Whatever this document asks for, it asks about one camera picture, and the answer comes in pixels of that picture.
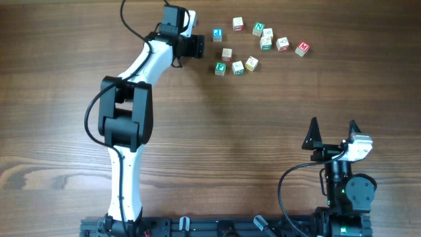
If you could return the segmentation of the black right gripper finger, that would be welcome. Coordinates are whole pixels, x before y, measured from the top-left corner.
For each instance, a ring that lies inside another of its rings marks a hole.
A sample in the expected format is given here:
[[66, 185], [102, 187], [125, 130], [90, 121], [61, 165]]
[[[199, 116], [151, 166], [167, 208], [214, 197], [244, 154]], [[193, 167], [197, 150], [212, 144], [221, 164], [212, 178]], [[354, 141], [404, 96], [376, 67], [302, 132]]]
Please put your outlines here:
[[313, 117], [310, 122], [309, 131], [301, 146], [302, 149], [321, 149], [322, 138], [316, 117]]
[[361, 131], [359, 129], [359, 127], [357, 126], [355, 120], [351, 120], [349, 122], [349, 135], [351, 134], [360, 134]]

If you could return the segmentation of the red block with drawing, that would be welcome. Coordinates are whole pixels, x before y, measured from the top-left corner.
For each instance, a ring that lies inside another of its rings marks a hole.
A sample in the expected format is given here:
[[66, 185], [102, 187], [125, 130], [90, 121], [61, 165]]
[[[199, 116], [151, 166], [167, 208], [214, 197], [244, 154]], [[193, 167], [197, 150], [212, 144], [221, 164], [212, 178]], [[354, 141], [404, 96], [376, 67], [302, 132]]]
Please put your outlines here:
[[232, 49], [229, 48], [223, 48], [222, 49], [222, 56], [221, 59], [224, 62], [230, 62], [232, 60]]

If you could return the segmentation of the green Z block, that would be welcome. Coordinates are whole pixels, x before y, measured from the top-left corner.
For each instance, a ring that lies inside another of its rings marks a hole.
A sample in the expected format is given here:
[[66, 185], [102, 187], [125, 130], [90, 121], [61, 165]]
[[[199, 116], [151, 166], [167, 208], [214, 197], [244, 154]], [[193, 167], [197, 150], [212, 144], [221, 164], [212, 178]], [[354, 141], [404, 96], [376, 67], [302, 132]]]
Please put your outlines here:
[[260, 39], [260, 49], [261, 50], [270, 50], [272, 48], [272, 40], [270, 36], [261, 37]]

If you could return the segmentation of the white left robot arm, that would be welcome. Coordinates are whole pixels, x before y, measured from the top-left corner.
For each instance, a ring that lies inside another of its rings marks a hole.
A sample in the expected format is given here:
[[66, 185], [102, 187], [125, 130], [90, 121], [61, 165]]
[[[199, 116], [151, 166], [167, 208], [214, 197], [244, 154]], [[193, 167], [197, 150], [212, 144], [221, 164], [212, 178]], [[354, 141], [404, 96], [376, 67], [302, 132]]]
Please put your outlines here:
[[140, 160], [153, 130], [153, 86], [175, 59], [201, 58], [204, 49], [203, 35], [152, 33], [129, 69], [101, 82], [98, 131], [111, 158], [113, 220], [128, 224], [141, 216]]

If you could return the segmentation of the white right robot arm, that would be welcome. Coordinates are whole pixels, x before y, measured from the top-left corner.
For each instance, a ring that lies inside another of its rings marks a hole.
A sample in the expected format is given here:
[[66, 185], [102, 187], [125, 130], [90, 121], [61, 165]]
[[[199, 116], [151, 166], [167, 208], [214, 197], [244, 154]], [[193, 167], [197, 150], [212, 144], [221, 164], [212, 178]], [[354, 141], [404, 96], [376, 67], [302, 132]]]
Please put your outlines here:
[[313, 117], [302, 144], [311, 150], [311, 161], [324, 165], [319, 172], [322, 194], [328, 206], [318, 207], [310, 216], [311, 236], [371, 236], [371, 203], [376, 181], [367, 174], [354, 174], [351, 165], [362, 161], [372, 150], [373, 141], [355, 121], [349, 123], [349, 136], [339, 145], [322, 141], [317, 118]]

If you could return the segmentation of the blue P block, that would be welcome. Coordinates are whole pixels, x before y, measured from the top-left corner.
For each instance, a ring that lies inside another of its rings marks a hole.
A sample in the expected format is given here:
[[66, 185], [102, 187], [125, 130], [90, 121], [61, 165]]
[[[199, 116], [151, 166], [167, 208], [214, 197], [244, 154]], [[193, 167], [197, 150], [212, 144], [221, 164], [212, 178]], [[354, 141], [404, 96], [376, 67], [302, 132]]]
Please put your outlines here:
[[221, 28], [214, 28], [212, 30], [212, 40], [215, 42], [222, 41], [222, 29]]

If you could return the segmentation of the green F block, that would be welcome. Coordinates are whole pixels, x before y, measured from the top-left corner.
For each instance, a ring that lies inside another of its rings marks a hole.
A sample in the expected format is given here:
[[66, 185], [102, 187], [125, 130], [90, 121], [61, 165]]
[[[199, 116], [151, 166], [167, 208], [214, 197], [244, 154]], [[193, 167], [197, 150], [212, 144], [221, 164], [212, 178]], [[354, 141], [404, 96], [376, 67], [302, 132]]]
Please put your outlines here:
[[217, 62], [216, 66], [215, 66], [215, 74], [219, 75], [219, 76], [223, 76], [225, 75], [225, 71], [226, 71], [226, 63], [222, 63], [222, 62]]

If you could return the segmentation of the green side white block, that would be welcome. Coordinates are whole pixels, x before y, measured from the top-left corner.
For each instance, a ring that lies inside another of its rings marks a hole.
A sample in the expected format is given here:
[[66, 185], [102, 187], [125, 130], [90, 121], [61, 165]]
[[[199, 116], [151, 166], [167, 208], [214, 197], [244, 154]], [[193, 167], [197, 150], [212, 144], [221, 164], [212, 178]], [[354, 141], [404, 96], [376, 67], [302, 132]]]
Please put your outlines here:
[[245, 68], [241, 61], [236, 61], [232, 63], [232, 70], [234, 75], [241, 75], [244, 73]]

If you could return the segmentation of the red X block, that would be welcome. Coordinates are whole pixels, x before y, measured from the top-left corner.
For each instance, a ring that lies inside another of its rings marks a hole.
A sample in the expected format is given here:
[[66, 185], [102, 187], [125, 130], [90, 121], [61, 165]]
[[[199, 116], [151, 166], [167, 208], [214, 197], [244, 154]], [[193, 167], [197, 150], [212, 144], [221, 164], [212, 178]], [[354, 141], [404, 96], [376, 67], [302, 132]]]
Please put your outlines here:
[[233, 29], [234, 31], [243, 31], [244, 23], [242, 17], [235, 17], [233, 18]]

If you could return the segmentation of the yellow V block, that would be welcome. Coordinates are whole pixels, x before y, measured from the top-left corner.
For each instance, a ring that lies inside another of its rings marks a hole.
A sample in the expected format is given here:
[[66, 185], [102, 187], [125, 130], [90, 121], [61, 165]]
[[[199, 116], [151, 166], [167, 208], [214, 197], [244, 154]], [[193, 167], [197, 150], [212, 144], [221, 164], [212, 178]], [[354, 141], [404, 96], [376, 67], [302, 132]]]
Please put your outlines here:
[[245, 68], [250, 70], [251, 72], [254, 71], [259, 63], [259, 60], [250, 56], [245, 63]]

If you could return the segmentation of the green N block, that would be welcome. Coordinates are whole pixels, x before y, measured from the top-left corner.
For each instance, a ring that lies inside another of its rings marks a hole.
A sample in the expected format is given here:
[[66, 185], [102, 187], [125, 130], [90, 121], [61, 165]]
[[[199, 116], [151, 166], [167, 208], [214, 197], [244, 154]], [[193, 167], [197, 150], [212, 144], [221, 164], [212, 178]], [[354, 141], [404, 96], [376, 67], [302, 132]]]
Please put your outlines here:
[[264, 27], [265, 27], [264, 23], [256, 22], [255, 25], [253, 26], [252, 34], [254, 36], [261, 37], [262, 33], [263, 33], [263, 30], [264, 30]]

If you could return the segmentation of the yellow side block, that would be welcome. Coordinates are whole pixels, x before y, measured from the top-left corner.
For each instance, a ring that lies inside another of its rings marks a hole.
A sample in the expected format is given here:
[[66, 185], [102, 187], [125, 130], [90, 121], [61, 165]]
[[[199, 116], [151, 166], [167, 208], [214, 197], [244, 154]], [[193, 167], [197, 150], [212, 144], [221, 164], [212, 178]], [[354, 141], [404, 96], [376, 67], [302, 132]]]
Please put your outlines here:
[[274, 35], [273, 35], [273, 31], [271, 28], [265, 28], [262, 31], [262, 37], [270, 37], [270, 39], [273, 39]]

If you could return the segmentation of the red M block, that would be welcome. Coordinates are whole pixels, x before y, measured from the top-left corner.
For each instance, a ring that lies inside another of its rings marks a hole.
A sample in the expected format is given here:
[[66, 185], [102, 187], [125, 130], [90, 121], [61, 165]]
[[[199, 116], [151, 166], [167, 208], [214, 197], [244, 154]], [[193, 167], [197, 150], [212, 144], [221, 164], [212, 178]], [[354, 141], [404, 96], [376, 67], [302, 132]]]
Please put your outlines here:
[[298, 54], [298, 56], [303, 57], [309, 49], [310, 49], [310, 45], [308, 43], [301, 42], [296, 47], [295, 53]]

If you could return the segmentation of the red Q block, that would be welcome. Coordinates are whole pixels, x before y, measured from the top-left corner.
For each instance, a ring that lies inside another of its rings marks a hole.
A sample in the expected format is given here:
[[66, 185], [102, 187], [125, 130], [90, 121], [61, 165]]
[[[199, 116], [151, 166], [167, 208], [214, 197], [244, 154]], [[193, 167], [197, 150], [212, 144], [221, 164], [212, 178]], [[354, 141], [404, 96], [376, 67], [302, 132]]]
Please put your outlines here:
[[287, 37], [278, 38], [276, 40], [276, 47], [278, 51], [286, 51], [289, 49], [289, 41]]

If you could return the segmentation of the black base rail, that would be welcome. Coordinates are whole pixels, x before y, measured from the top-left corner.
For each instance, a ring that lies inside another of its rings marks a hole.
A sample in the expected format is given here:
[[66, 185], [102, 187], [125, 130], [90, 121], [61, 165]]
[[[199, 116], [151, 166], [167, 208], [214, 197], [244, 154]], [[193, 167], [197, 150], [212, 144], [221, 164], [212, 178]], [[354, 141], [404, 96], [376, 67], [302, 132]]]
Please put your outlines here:
[[83, 220], [80, 236], [225, 237], [225, 236], [362, 236], [373, 237], [369, 216], [339, 217], [323, 213], [263, 218], [146, 217], [123, 224], [111, 216]]

